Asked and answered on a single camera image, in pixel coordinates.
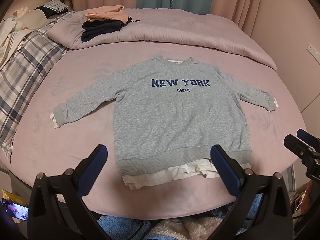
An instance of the smartphone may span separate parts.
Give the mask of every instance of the smartphone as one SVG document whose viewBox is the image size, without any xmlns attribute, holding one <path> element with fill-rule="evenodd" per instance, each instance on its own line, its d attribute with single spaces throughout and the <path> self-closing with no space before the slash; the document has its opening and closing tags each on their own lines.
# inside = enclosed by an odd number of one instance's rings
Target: smartphone
<svg viewBox="0 0 320 240">
<path fill-rule="evenodd" d="M 21 206 L 19 204 L 13 203 L 9 200 L 6 200 L 4 198 L 1 198 L 2 205 L 5 208 L 5 211 L 9 216 L 15 217 L 17 219 L 21 220 L 28 220 L 28 207 Z"/>
</svg>

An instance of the sweatshirt sleeve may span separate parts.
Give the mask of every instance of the sweatshirt sleeve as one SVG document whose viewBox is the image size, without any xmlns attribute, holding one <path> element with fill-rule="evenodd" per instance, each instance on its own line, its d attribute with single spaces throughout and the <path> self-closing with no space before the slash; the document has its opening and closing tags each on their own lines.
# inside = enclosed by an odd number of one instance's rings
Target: sweatshirt sleeve
<svg viewBox="0 0 320 240">
<path fill-rule="evenodd" d="M 257 89 L 249 84 L 236 80 L 233 75 L 225 74 L 218 71 L 230 88 L 237 94 L 238 99 L 261 106 L 268 111 L 276 110 L 276 100 L 273 95 L 268 92 Z"/>
<path fill-rule="evenodd" d="M 131 68 L 119 70 L 76 93 L 53 110 L 57 126 L 74 122 L 92 112 L 102 102 L 123 96 L 131 80 Z"/>
</svg>

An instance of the blue gripper pad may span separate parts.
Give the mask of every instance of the blue gripper pad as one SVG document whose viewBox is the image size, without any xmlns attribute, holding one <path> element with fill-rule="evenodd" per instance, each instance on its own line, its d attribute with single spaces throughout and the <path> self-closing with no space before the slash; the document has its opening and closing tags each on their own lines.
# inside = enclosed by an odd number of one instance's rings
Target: blue gripper pad
<svg viewBox="0 0 320 240">
<path fill-rule="evenodd" d="M 297 137 L 304 141 L 306 144 L 310 145 L 311 147 L 317 146 L 317 140 L 311 134 L 308 134 L 306 131 L 299 129 L 297 131 Z"/>
<path fill-rule="evenodd" d="M 107 158 L 107 148 L 99 144 L 87 159 L 80 162 L 79 168 L 76 168 L 77 173 L 79 173 L 79 177 L 76 179 L 76 189 L 79 197 L 89 194 Z"/>
<path fill-rule="evenodd" d="M 210 155 L 229 194 L 238 197 L 245 180 L 243 169 L 218 144 L 212 146 Z"/>
</svg>

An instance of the white power strip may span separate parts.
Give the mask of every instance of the white power strip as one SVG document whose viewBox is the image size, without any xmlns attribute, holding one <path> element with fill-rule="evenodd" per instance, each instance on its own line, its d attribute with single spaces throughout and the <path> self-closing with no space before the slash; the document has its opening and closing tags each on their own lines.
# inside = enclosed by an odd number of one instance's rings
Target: white power strip
<svg viewBox="0 0 320 240">
<path fill-rule="evenodd" d="M 320 53 L 316 50 L 314 46 L 312 46 L 311 43 L 309 43 L 307 47 L 307 51 L 310 52 L 310 54 L 316 59 L 316 61 L 320 64 Z"/>
</svg>

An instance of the neckline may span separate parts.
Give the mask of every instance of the neckline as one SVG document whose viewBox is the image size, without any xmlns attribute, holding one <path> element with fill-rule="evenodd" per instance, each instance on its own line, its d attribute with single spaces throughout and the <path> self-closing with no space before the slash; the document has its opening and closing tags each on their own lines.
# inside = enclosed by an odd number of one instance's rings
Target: neckline
<svg viewBox="0 0 320 240">
<path fill-rule="evenodd" d="M 159 60 L 161 60 L 163 63 L 165 64 L 168 64 L 168 65 L 173 65 L 173 66 L 185 66 L 185 65 L 189 65 L 191 63 L 194 62 L 194 58 L 190 57 L 190 58 L 187 58 L 185 60 L 182 60 L 182 59 L 175 59 L 175 58 L 163 58 L 162 56 L 159 56 L 157 57 Z M 168 60 L 181 60 L 183 62 L 181 62 L 180 64 L 176 64 L 175 62 L 171 62 L 171 61 L 168 61 Z"/>
</svg>

